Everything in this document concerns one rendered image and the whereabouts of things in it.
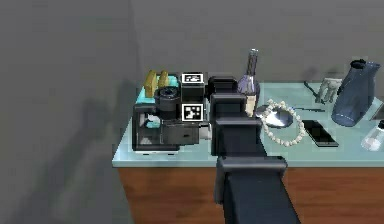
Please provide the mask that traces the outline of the clear glass bottle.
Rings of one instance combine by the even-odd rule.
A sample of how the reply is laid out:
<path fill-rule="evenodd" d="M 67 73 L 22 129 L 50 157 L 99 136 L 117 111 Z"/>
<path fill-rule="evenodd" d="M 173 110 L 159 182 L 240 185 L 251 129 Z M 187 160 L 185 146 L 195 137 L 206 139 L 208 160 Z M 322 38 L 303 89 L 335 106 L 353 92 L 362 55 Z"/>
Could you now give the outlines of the clear glass bottle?
<path fill-rule="evenodd" d="M 361 146 L 368 151 L 379 151 L 384 144 L 384 120 L 373 128 L 362 140 Z"/>

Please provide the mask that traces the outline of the dark blue vase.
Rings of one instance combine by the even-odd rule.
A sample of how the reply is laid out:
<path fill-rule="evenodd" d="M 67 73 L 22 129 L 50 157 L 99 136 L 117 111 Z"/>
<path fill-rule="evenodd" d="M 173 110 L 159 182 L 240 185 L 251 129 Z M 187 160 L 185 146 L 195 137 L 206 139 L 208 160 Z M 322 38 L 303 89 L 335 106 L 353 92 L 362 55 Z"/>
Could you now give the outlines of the dark blue vase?
<path fill-rule="evenodd" d="M 344 127 L 355 126 L 374 100 L 376 73 L 381 65 L 364 59 L 353 60 L 337 91 L 331 118 Z"/>

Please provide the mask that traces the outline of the brown cabinet with pale blue top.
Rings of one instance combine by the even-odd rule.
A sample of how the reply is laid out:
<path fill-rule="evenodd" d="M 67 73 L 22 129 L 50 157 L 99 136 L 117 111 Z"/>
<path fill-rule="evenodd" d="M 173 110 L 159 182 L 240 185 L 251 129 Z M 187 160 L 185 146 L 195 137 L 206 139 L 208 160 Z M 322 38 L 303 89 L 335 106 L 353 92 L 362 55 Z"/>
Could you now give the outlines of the brown cabinet with pale blue top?
<path fill-rule="evenodd" d="M 322 224 L 384 224 L 384 144 L 379 151 L 361 146 L 377 121 L 365 115 L 353 127 L 338 125 L 331 105 L 315 103 L 300 83 L 263 83 L 260 89 L 260 104 L 282 104 L 295 115 L 286 128 L 270 128 L 259 118 L 260 140 L 269 156 L 287 163 L 282 182 L 301 224 L 314 211 L 320 211 Z M 202 103 L 199 143 L 174 152 L 135 152 L 131 118 L 112 164 L 135 224 L 225 224 L 223 207 L 214 201 L 217 157 L 211 154 L 210 104 Z M 318 121 L 339 146 L 318 147 L 303 120 Z"/>

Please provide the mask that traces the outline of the thin black stick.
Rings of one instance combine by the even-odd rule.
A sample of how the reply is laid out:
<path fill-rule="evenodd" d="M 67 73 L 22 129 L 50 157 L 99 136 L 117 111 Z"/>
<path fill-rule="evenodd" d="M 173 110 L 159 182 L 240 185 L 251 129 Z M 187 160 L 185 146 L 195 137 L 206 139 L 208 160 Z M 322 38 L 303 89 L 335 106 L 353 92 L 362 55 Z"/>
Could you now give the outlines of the thin black stick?
<path fill-rule="evenodd" d="M 307 81 L 303 81 L 304 86 L 312 92 L 312 95 L 315 97 L 315 101 L 319 101 L 319 95 L 318 93 L 309 85 Z"/>

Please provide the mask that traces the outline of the silver spoon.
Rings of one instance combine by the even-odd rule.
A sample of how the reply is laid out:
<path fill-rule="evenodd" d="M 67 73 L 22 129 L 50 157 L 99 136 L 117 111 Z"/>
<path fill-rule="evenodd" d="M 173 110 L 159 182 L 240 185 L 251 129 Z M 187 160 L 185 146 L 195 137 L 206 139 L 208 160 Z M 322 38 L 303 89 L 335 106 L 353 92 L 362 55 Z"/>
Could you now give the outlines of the silver spoon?
<path fill-rule="evenodd" d="M 255 110 L 254 115 L 256 117 L 261 118 L 267 107 L 268 105 L 262 105 L 258 107 Z M 292 109 L 299 109 L 299 110 L 310 111 L 310 112 L 325 112 L 325 110 L 318 109 L 318 108 L 292 108 Z M 286 128 L 293 123 L 294 118 L 288 111 L 283 110 L 281 108 L 276 108 L 272 110 L 272 112 L 267 116 L 265 120 L 268 127 Z"/>

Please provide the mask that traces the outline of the black phone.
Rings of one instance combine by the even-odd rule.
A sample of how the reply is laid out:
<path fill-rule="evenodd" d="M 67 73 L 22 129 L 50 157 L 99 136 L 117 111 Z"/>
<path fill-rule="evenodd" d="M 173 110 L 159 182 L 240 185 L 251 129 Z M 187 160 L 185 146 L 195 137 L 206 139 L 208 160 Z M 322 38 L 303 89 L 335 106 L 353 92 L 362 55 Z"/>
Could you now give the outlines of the black phone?
<path fill-rule="evenodd" d="M 304 129 L 318 147 L 338 147 L 339 144 L 316 120 L 303 120 Z"/>

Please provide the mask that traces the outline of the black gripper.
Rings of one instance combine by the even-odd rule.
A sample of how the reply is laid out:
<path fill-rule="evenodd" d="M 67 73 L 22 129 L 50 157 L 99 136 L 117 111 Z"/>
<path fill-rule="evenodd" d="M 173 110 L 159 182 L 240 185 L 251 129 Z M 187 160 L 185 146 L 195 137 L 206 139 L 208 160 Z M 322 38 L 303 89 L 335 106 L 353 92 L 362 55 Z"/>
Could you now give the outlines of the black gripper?
<path fill-rule="evenodd" d="M 199 143 L 199 124 L 181 118 L 181 96 L 178 87 L 160 87 L 154 94 L 156 113 L 160 118 L 161 142 L 165 145 Z"/>

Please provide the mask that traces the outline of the blue and black toaster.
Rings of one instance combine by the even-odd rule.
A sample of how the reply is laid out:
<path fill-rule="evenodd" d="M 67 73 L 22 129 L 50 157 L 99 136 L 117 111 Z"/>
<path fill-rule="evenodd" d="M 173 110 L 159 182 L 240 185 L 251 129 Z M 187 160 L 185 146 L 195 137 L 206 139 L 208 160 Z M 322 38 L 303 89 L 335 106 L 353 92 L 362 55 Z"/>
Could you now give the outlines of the blue and black toaster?
<path fill-rule="evenodd" d="M 180 91 L 178 76 L 170 74 L 168 77 L 168 86 L 178 87 Z M 160 118 L 156 113 L 155 99 L 154 96 L 152 98 L 145 97 L 143 85 L 133 106 L 132 148 L 135 152 L 142 153 L 174 152 L 180 149 L 180 146 L 177 145 L 163 144 L 160 137 Z"/>

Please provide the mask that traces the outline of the golden brown toast slice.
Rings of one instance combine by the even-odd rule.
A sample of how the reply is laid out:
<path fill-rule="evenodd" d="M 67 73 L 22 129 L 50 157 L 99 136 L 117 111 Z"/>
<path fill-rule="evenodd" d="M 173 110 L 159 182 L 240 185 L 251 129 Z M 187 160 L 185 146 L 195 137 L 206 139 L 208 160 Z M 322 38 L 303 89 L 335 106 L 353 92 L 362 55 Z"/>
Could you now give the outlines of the golden brown toast slice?
<path fill-rule="evenodd" d="M 146 76 L 144 82 L 145 97 L 152 98 L 154 92 L 157 89 L 157 73 L 154 70 L 150 70 Z"/>
<path fill-rule="evenodd" d="M 158 79 L 158 87 L 166 87 L 169 85 L 169 77 L 168 77 L 168 72 L 166 70 L 163 70 L 160 73 L 159 79 Z"/>

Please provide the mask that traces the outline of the purple grey wine bottle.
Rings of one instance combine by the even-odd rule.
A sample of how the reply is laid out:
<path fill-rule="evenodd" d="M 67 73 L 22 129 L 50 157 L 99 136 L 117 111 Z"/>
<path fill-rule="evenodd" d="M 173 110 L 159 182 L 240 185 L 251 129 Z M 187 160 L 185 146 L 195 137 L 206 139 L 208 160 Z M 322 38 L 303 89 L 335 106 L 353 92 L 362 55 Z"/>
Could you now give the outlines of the purple grey wine bottle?
<path fill-rule="evenodd" d="M 258 60 L 258 50 L 249 50 L 247 66 L 244 75 L 238 81 L 238 92 L 246 96 L 245 112 L 249 117 L 254 115 L 260 94 L 260 85 L 256 80 L 256 68 Z"/>

